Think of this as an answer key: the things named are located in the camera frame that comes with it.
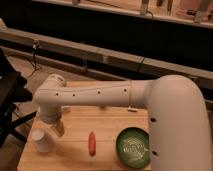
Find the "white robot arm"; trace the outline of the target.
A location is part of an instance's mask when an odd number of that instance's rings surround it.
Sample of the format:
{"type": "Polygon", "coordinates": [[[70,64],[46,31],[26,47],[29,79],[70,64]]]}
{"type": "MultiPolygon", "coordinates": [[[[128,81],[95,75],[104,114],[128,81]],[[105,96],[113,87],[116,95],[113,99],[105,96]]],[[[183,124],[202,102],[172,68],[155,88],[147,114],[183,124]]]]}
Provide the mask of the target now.
{"type": "Polygon", "coordinates": [[[200,88],[187,77],[67,87],[62,76],[51,74],[36,90],[34,100],[47,124],[56,123],[61,108],[68,105],[145,109],[152,171],[213,171],[207,107],[200,88]]]}

